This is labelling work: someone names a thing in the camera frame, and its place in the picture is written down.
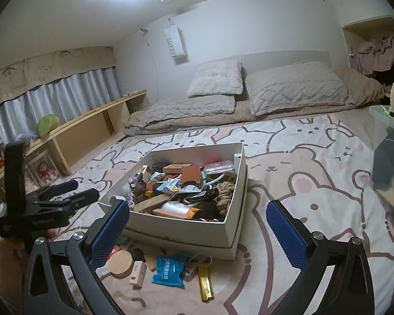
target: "blue grip pad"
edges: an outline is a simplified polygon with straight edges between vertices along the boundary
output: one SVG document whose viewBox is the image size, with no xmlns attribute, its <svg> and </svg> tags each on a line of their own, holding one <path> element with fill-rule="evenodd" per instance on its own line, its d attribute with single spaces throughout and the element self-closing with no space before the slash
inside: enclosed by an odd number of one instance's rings
<svg viewBox="0 0 394 315">
<path fill-rule="evenodd" d="M 274 202 L 267 204 L 267 223 L 274 232 L 291 266 L 303 270 L 308 264 L 307 246 Z"/>
<path fill-rule="evenodd" d="M 105 265 L 129 218 L 130 208 L 128 203 L 120 202 L 112 217 L 108 219 L 108 222 L 103 226 L 91 246 L 89 267 L 93 271 Z"/>
</svg>

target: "cable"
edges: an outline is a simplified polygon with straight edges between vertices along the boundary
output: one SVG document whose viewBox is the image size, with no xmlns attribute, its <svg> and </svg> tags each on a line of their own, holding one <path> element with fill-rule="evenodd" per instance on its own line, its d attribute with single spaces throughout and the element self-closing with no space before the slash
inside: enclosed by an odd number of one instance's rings
<svg viewBox="0 0 394 315">
<path fill-rule="evenodd" d="M 191 258 L 188 260 L 187 264 L 190 263 L 194 258 L 196 258 L 196 257 L 198 257 L 198 256 L 206 256 L 207 258 L 210 258 L 210 263 L 208 263 L 208 265 L 212 264 L 212 262 L 213 262 L 213 257 L 212 257 L 210 254 L 207 254 L 207 253 L 197 253 L 197 254 L 195 254 L 193 257 L 191 257 Z"/>
<path fill-rule="evenodd" d="M 150 57 L 151 57 L 152 62 L 153 62 L 153 64 L 154 64 L 154 68 L 156 69 L 156 94 L 157 94 L 157 96 L 158 96 L 158 100 L 157 100 L 157 101 L 159 101 L 159 77 L 158 77 L 158 66 L 156 65 L 156 62 L 155 62 L 155 60 L 154 60 L 154 58 L 153 58 L 153 52 L 152 52 L 152 48 L 150 47 L 149 39 L 147 38 L 147 33 L 146 33 L 146 35 L 145 35 L 144 37 L 146 38 L 146 44 L 147 44 L 147 47 L 149 47 Z"/>
<path fill-rule="evenodd" d="M 204 186 L 208 186 L 208 185 L 213 185 L 214 183 L 218 182 L 221 178 L 223 178 L 225 176 L 225 173 L 222 173 L 221 176 L 217 177 L 216 179 L 210 181 L 210 182 L 205 182 Z"/>
</svg>

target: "metal screw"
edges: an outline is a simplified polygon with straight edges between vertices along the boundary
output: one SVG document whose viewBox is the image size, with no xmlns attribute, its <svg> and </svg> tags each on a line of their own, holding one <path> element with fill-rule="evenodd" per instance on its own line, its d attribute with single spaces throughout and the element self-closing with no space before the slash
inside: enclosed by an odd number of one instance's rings
<svg viewBox="0 0 394 315">
<path fill-rule="evenodd" d="M 312 237 L 314 237 L 316 240 L 324 239 L 324 235 L 319 231 L 312 232 Z"/>
<path fill-rule="evenodd" d="M 358 237 L 352 237 L 352 243 L 354 243 L 354 245 L 361 245 L 362 241 Z"/>
<path fill-rule="evenodd" d="M 44 237 L 38 237 L 36 240 L 35 240 L 35 244 L 36 245 L 41 245 L 41 244 L 43 244 L 45 242 L 45 238 Z"/>
<path fill-rule="evenodd" d="M 74 240 L 81 240 L 81 239 L 83 239 L 83 237 L 85 237 L 85 233 L 84 232 L 76 232 L 74 235 L 73 235 L 73 239 Z"/>
</svg>

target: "bag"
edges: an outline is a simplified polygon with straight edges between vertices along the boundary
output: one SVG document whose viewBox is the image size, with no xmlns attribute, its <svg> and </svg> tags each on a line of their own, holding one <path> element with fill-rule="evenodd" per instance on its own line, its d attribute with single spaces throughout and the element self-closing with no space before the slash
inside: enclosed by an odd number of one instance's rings
<svg viewBox="0 0 394 315">
<path fill-rule="evenodd" d="M 179 59 L 187 56 L 187 52 L 182 46 L 178 27 L 176 25 L 165 28 L 165 35 L 169 47 L 169 52 L 171 53 L 171 57 L 173 59 Z"/>
<path fill-rule="evenodd" d="M 183 287 L 184 282 L 180 274 L 184 270 L 186 258 L 181 254 L 156 257 L 156 274 L 152 278 L 153 284 Z"/>
</svg>

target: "clear plastic container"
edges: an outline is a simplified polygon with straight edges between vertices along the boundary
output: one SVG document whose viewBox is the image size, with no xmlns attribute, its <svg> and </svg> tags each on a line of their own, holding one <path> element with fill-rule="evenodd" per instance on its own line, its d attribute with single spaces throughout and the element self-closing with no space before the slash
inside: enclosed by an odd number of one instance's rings
<svg viewBox="0 0 394 315">
<path fill-rule="evenodd" d="M 369 113 L 375 118 L 371 132 L 374 148 L 372 187 L 384 209 L 386 223 L 391 223 L 394 234 L 394 117 L 383 113 L 381 106 L 371 106 Z"/>
<path fill-rule="evenodd" d="M 203 172 L 206 175 L 210 175 L 210 174 L 222 174 L 222 173 L 230 172 L 231 170 L 234 170 L 233 162 L 222 161 L 222 162 L 210 163 L 206 165 L 203 169 Z"/>
</svg>

